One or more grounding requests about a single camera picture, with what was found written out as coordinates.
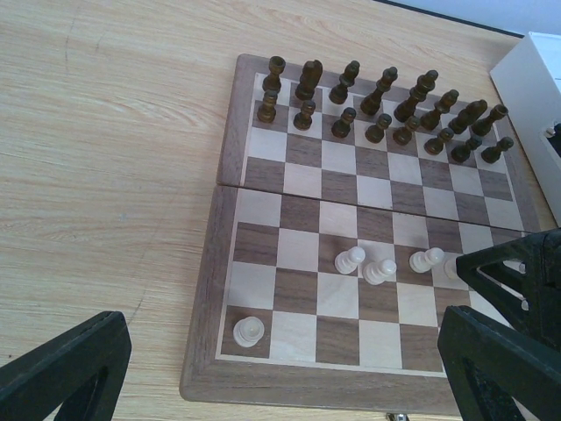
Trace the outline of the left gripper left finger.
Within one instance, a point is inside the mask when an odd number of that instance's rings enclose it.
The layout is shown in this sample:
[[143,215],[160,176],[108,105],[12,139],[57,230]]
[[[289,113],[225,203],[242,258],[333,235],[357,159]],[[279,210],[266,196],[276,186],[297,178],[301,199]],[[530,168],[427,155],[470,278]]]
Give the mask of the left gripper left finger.
[[111,420],[130,356],[124,314],[102,311],[1,367],[1,419]]

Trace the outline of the white rook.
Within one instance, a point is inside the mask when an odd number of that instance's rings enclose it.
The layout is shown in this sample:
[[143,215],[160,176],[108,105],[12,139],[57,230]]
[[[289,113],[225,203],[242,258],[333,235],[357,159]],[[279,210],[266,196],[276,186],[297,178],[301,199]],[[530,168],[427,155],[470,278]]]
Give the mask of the white rook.
[[234,341],[242,347],[255,346],[265,334],[263,322],[254,316],[237,321],[233,327]]

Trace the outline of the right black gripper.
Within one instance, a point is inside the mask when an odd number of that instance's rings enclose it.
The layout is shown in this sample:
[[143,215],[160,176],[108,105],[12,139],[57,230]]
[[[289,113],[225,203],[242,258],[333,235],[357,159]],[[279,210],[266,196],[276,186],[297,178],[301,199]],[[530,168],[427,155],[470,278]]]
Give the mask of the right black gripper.
[[519,333],[560,349],[560,230],[464,254],[459,278]]

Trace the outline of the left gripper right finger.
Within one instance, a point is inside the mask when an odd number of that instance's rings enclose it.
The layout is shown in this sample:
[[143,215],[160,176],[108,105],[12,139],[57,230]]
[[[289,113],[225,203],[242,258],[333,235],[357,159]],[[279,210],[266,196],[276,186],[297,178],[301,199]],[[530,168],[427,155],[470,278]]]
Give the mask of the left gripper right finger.
[[445,310],[437,348],[464,420],[560,419],[560,353],[467,306]]

